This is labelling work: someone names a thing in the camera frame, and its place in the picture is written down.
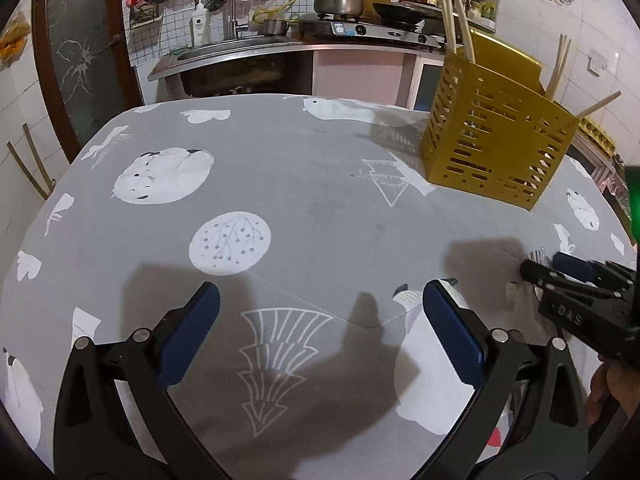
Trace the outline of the person's right hand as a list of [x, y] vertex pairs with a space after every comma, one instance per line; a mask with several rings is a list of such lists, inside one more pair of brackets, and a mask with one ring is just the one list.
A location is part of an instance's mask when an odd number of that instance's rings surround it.
[[612, 396], [632, 419], [640, 401], [640, 375], [638, 370], [624, 363], [603, 360], [593, 374], [590, 393], [585, 403], [587, 425], [592, 426], [601, 416], [604, 402]]

